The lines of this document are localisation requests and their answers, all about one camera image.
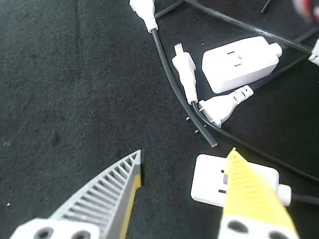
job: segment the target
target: power cord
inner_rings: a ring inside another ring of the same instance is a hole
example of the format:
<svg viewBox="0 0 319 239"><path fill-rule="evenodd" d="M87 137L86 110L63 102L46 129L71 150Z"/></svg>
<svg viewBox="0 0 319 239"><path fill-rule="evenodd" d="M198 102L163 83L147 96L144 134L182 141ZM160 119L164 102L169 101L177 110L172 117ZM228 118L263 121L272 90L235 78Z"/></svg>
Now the power cord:
<svg viewBox="0 0 319 239"><path fill-rule="evenodd" d="M147 1L148 5L144 5L144 4L141 4L142 2L145 2ZM152 0L145 0L145 1L140 1L140 0L131 0L130 1L130 5L132 7L132 9L134 11L137 12L137 14L144 20L144 22L146 23L146 26L149 26L149 22L153 22L153 19L154 19L154 2ZM166 73L166 76L168 78L168 81L174 91L174 93L176 94L178 100L180 101L181 105L183 106L184 110L186 111L186 113L189 115L189 117L191 118L191 120L194 122L195 126L198 128L198 130L202 133L202 135L205 137L205 139L209 142L210 146L211 147L214 147L217 145L215 139L212 137L212 135L208 132L208 130L200 123L200 121L196 118L196 116L194 115L193 111L188 107L187 105L187 102L183 96L183 94L181 93L176 81L175 81L175 78L171 72L171 69L169 67L169 64L167 62L167 57L165 55L165 52L163 50L163 47L162 47L162 44L160 42L160 38L158 36L158 33L157 33L157 28L153 28L153 29L149 29L148 28L148 31L152 34L153 38L154 38L154 41L155 41L155 45L157 47L157 50L158 50L158 53L159 53L159 57L160 57L160 60L161 60L161 63L163 65L163 68L164 68L164 71ZM317 184L319 184L319 178L316 178L312 175L309 175L305 172L302 172L266 153L264 153L263 151L261 150L258 150L257 148L253 147L252 145L236 138L235 136L231 135L230 133L228 132L225 132L224 130L216 127L215 125L213 125L211 122L209 122L207 120L207 118L200 112L197 104L195 102L192 102L191 103L192 106L193 106L193 109L195 110L195 113L197 114L197 116L203 121L206 123L206 125L210 126L212 129L214 129L216 132L228 137L229 139L233 140L234 142L237 142L239 144L241 144L242 146L245 146L246 148L250 149L251 151L261 155L262 157L268 159L269 161L271 162L274 162L278 165L281 165L282 167L286 168L287 170L295 173L296 175L304 178L304 179L307 179L309 181L313 181Z"/></svg>
<svg viewBox="0 0 319 239"><path fill-rule="evenodd" d="M175 3L173 3L172 5L168 6L167 8L163 9L162 11L159 11L157 13L155 13L155 18L160 18L168 13L170 13L171 11L174 11L176 8L182 6L184 3L186 3L185 0L179 0Z"/></svg>
<svg viewBox="0 0 319 239"><path fill-rule="evenodd" d="M214 124L212 124L211 122L209 122L207 120L207 118L200 112L199 107L198 107L198 105L195 102L192 102L192 106L193 106L193 109L194 109L196 115L203 122L205 122L206 125L210 126L214 131L216 131L216 132L220 133L221 135L231 139L232 141L234 141L234 142L246 147L247 149L253 151L254 153L261 155L262 157L266 158L270 162L276 163L276 164L282 166L283 168L286 168L287 170L293 172L294 174L296 174L296 175L298 175L298 176L300 176L300 177L302 177L304 179L307 179L309 181L313 181L313 182L319 184L319 178L316 178L316 177L314 177L314 176L312 176L310 174L307 174L307 173L305 173L305 172L303 172L303 171L301 171L301 170L299 170L299 169L297 169L297 168L295 168L293 166L290 166L289 164L286 164L286 163L276 159L275 157L266 154L265 152L263 152L263 151L255 148L254 146L242 141L241 139L239 139L239 138L233 136L232 134L222 130L221 128L218 128L217 126L215 126Z"/></svg>
<svg viewBox="0 0 319 239"><path fill-rule="evenodd" d="M198 128L199 132L204 136L204 138L207 140L207 142L209 143L209 145L213 148L215 146L217 146L217 142L216 140L213 138L213 136L208 132L208 130L200 123L200 121L198 120L198 118L194 115L193 111L190 109L190 107L188 106L182 92L180 91L174 76L170 70L170 67L168 65L167 62L167 58L166 55L164 53L163 50L163 46L160 42L160 38L158 35L158 32L156 29L151 30L151 34L153 36L156 48L158 50L159 53L159 58L160 61L163 65L164 71L166 73L167 79L170 83L170 86L172 87L176 97L178 98L180 104L182 105L182 107L184 108L184 110L186 111L186 113L188 114L188 116L190 117L190 119L193 121L194 125Z"/></svg>
<svg viewBox="0 0 319 239"><path fill-rule="evenodd" d="M244 22L239 21L239 20L236 20L236 19L234 19L234 18L232 18L230 16L227 16L227 15L224 15L224 14L222 14L222 13L220 13L220 12L214 10L214 9L204 7L197 0L186 0L186 3L188 3L190 6L194 7L195 9L200 10L201 12L203 12L203 13L209 15L209 16L213 16L213 17L218 18L218 19L220 19L222 21L225 21L227 23L230 23L230 24L233 24L235 26L241 27L242 29L255 32L258 35L262 35L262 36L265 36L265 37L270 37L275 42L281 43L283 45L286 45L288 47L296 49L296 50L298 50L300 52L303 52L304 54L306 54L308 56L312 55L312 50L309 49L308 47L302 45L302 44L296 43L296 42L291 41L291 40L289 40L289 39L287 39L287 38L285 38L283 36L280 36L280 35L274 34L272 32L266 31L266 30L264 30L262 28L259 28L259 27L244 23Z"/></svg>
<svg viewBox="0 0 319 239"><path fill-rule="evenodd" d="M319 206L319 198L311 197L307 195L293 194L292 201L300 202L300 203L308 203L308 204Z"/></svg>

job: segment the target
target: wire strand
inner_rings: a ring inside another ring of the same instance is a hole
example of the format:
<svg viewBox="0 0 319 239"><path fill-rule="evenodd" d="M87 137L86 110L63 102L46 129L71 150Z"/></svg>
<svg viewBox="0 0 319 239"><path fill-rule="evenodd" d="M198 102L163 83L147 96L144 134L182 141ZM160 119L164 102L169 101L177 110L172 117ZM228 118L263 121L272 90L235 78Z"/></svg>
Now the wire strand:
<svg viewBox="0 0 319 239"><path fill-rule="evenodd" d="M154 38L154 42L155 42L156 48L157 48L158 53L159 53L159 58L160 58L160 61L163 65L167 79L168 79L170 86L172 87L176 97L178 98L180 104L182 105L182 107L184 108L184 110L186 111L186 113L188 114L190 119L193 121L194 125L198 128L199 132L204 136L204 138L207 140L207 142L210 144L210 146L212 148L215 147L217 145L216 140L208 132L208 130L202 125L202 123L198 120L198 118L194 115L193 111L191 110L188 103L186 102L182 92L180 91L180 89L175 81L175 78L170 70L170 67L168 65L166 55L165 55L165 52L163 50L163 46L160 42L160 38L159 38L159 35L158 35L158 32L156 29L152 30L152 36Z"/></svg>
<svg viewBox="0 0 319 239"><path fill-rule="evenodd" d="M270 155L266 154L265 152L255 148L254 146L242 141L241 139L233 136L232 134L222 130L221 128L218 128L217 126L215 126L214 124L209 122L207 120L207 118L199 111L198 105L195 102L192 102L192 106L193 106L197 116L200 119L202 119L205 122L205 124L210 126L214 131L216 131L216 132L220 133L221 135L231 139L232 141L234 141L234 142L246 147L247 149L249 149L249 150L251 150L251 151L253 151L253 152L255 152L255 153L257 153L257 154L259 154L261 156L263 156L264 158L266 158L270 162L276 163L276 164L286 168L290 172L292 172L292 173L294 173L294 174L296 174L296 175L298 175L298 176L300 176L300 177L302 177L304 179L307 179L309 181L312 181L312 182L315 182L315 183L319 184L319 178L316 178L316 177L314 177L314 176L312 176L310 174L307 174L307 173L305 173L305 172L303 172L303 171L301 171L301 170L299 170L299 169L297 169L297 168L295 168L295 167L293 167L293 166L291 166L289 164L286 164L286 163L280 161L279 159L276 159L275 157L270 156Z"/></svg>
<svg viewBox="0 0 319 239"><path fill-rule="evenodd" d="M192 7L194 7L195 9L200 10L201 12L203 12L203 13L209 15L209 16L216 17L216 18L218 18L218 19L220 19L222 21L225 21L227 23L230 23L230 24L233 24L235 26L241 27L242 29L255 32L255 33L259 34L259 35L270 37L275 42L281 43L283 45L286 45L288 47L296 49L296 50L298 50L300 52L303 52L306 55L311 55L312 54L312 50L309 49L308 47L302 45L302 44L296 43L294 41L289 40L288 38L285 38L283 36L280 36L280 35L274 34L272 32L266 31L266 30L264 30L262 28L258 28L256 26L253 26L253 25L244 23L242 21L236 20L236 19L234 19L234 18L232 18L230 16L227 16L227 15L224 15L224 14L218 12L218 11L215 11L214 9L204 7L197 0L186 0L186 2L189 5L191 5Z"/></svg>
<svg viewBox="0 0 319 239"><path fill-rule="evenodd" d="M172 5L168 6L167 8L163 9L162 11L159 11L158 13L155 14L155 18L161 18L165 16L166 14L170 13L171 11L174 11L178 7L182 6L184 3L186 3L185 0L179 0Z"/></svg>
<svg viewBox="0 0 319 239"><path fill-rule="evenodd" d="M293 194L291 199L292 201L295 201L295 202L308 203L308 204L319 206L319 198L316 198L316 197Z"/></svg>

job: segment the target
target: black carpet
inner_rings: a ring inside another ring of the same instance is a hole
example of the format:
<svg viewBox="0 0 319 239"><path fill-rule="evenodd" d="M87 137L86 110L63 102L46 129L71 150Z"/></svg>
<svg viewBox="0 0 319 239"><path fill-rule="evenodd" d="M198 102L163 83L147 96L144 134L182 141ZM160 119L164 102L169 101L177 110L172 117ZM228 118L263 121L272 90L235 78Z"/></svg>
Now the black carpet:
<svg viewBox="0 0 319 239"><path fill-rule="evenodd" d="M216 238L221 208L195 202L196 156L225 156L194 134L162 69L152 36L129 0L1 1L0 238L48 217L91 178L143 149L145 186L137 191L128 238ZM174 0L156 2L161 10ZM309 28L289 1L206 1L206 6L294 38ZM200 70L205 50L254 34L182 6L158 20L169 59L182 42L198 70L200 99L212 92ZM285 52L281 65L296 58ZM304 62L241 104L223 128L300 170L319 177L319 70ZM318 188L277 167L300 194ZM293 203L303 239L319 234L319 208Z"/></svg>

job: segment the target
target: white outlet adapter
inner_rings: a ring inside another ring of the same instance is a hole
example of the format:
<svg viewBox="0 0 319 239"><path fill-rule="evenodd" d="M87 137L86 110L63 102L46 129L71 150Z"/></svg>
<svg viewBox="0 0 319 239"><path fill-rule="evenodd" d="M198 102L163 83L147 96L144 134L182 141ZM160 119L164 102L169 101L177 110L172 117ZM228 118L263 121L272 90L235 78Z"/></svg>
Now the white outlet adapter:
<svg viewBox="0 0 319 239"><path fill-rule="evenodd" d="M270 75L282 53L279 44L262 36L246 38L204 52L202 70L219 94Z"/></svg>
<svg viewBox="0 0 319 239"><path fill-rule="evenodd" d="M191 197L195 201L224 207L227 193L227 182L224 177L226 158L201 154L196 159ZM276 169L255 163L250 165L263 176L274 189L279 200L289 206L291 187L279 184L279 173Z"/></svg>

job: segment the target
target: white power plug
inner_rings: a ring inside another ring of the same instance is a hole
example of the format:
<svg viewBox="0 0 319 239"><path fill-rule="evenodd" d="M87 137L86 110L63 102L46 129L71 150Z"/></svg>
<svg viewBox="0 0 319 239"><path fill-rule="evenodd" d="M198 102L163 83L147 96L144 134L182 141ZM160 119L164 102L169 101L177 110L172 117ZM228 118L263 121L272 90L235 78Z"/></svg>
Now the white power plug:
<svg viewBox="0 0 319 239"><path fill-rule="evenodd" d="M276 169L249 163L257 173L264 177L274 189L279 200L289 206L292 191L288 185L279 184L279 173ZM195 201L224 207L227 193L224 169L226 158L201 154L196 159L191 197Z"/></svg>
<svg viewBox="0 0 319 239"><path fill-rule="evenodd" d="M312 50L312 55L308 58L308 60L319 66L319 39L317 40Z"/></svg>
<svg viewBox="0 0 319 239"><path fill-rule="evenodd" d="M219 94L270 75L282 53L279 44L262 36L246 38L204 52L202 70Z"/></svg>
<svg viewBox="0 0 319 239"><path fill-rule="evenodd" d="M200 101L200 111L217 127L229 119L234 109L254 94L249 86L243 86L236 91L225 95L215 96L207 101Z"/></svg>
<svg viewBox="0 0 319 239"><path fill-rule="evenodd" d="M153 29L158 30L154 16L155 4L154 0L130 0L130 6L136 14L144 20L145 26L150 33Z"/></svg>
<svg viewBox="0 0 319 239"><path fill-rule="evenodd" d="M183 50L181 43L174 46L176 56L172 58L172 63L179 74L179 80L184 87L187 102L197 103L195 63L188 52Z"/></svg>

